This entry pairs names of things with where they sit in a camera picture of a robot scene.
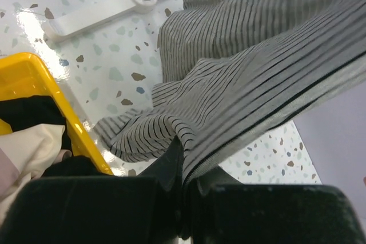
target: gray garment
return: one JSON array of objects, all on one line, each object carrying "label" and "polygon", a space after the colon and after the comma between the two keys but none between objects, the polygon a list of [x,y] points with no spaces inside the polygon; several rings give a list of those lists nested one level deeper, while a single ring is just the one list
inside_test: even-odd
[{"label": "gray garment", "polygon": [[124,161],[159,157],[177,135],[188,183],[366,78],[366,0],[184,1],[160,31],[154,109],[94,128]]}]

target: white cloth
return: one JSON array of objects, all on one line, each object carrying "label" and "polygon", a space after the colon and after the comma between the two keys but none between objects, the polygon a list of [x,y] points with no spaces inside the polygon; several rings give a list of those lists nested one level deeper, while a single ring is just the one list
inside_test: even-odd
[{"label": "white cloth", "polygon": [[16,181],[0,197],[0,225],[21,188],[32,178],[41,176],[55,161],[64,131],[62,125],[40,124],[0,136],[2,152],[19,172]]}]

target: laundry basket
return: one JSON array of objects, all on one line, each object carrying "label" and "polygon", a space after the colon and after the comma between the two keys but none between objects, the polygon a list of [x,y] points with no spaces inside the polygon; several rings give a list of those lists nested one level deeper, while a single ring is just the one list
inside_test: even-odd
[{"label": "laundry basket", "polygon": [[[49,95],[53,98],[66,118],[74,155],[89,157],[99,171],[112,174],[42,60],[30,53],[0,59],[0,101],[32,95]],[[0,135],[9,133],[10,125],[0,120]]]}]

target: white stand base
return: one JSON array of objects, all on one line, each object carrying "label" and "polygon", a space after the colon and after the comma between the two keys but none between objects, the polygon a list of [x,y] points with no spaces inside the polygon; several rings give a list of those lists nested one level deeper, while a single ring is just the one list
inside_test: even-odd
[{"label": "white stand base", "polygon": [[107,0],[42,24],[45,35],[60,42],[131,11],[148,13],[158,0]]}]

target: speckled tabletop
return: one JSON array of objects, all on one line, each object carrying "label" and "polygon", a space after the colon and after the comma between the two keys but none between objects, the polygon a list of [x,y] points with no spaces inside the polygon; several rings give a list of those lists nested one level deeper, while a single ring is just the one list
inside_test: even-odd
[{"label": "speckled tabletop", "polygon": [[[39,55],[88,130],[103,116],[152,105],[151,89],[161,82],[158,29],[182,9],[182,0],[161,0],[149,14],[130,13],[62,43],[43,38],[46,19],[97,1],[103,0],[0,0],[0,56]],[[117,175],[139,173],[151,163],[124,163],[101,153]],[[221,166],[245,183],[320,183],[293,122],[263,135]]]}]

